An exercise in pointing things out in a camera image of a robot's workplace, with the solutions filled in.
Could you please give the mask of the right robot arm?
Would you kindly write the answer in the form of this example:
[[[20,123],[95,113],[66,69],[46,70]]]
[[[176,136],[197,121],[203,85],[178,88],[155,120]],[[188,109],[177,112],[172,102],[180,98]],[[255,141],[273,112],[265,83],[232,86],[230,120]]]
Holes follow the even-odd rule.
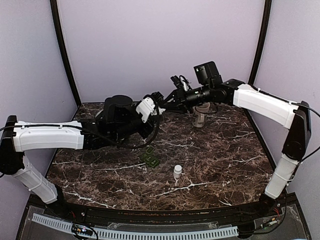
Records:
[[[273,200],[280,196],[297,171],[298,165],[307,158],[312,109],[305,101],[297,103],[286,100],[240,80],[223,81],[214,61],[194,66],[193,69],[201,86],[185,90],[177,76],[171,77],[176,90],[159,104],[161,108],[186,113],[194,106],[204,103],[223,103],[260,114],[289,130],[281,158],[264,190],[267,197],[255,205],[255,213],[266,217],[275,208]]]

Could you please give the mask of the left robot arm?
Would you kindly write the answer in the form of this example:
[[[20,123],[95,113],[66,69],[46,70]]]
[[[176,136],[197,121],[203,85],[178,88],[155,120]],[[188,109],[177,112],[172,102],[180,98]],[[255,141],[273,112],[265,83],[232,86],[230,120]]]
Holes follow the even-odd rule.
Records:
[[[103,110],[92,119],[63,123],[31,123],[7,118],[1,128],[0,172],[11,175],[36,194],[60,218],[71,213],[62,190],[49,182],[27,159],[25,151],[37,149],[96,150],[124,145],[124,139],[139,133],[143,139],[157,135],[159,129],[159,92],[146,95],[140,102],[126,95],[115,95],[104,101]]]

